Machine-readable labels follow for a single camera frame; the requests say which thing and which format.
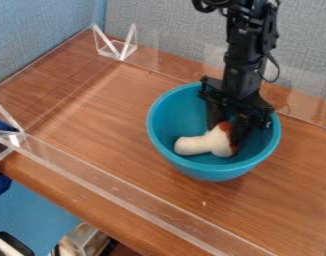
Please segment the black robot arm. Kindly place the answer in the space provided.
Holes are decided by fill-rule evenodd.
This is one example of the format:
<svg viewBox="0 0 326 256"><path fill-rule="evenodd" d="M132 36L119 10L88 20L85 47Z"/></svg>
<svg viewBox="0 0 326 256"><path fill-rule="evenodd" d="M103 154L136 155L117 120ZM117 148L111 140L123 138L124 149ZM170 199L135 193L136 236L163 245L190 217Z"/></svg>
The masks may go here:
<svg viewBox="0 0 326 256"><path fill-rule="evenodd" d="M279 0L191 0L202 13L216 11L227 18L227 51L220 79L204 76L198 96L206 101L207 127L227 121L228 142L238 146L252 128L271 124L274 108L260 96L266 64L279 38Z"/></svg>

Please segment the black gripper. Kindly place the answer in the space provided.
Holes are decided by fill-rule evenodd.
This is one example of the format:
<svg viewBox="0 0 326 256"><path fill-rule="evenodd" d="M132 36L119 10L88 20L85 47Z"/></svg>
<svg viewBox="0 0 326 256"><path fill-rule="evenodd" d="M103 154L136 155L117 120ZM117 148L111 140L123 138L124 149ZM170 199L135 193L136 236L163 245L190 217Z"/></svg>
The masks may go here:
<svg viewBox="0 0 326 256"><path fill-rule="evenodd" d="M252 127L267 128L271 124L274 108L258 91L243 99L228 96L222 87L222 80L203 76L198 97L206 102L207 128L212 129L230 115L236 115L231 122L230 144L239 150Z"/></svg>

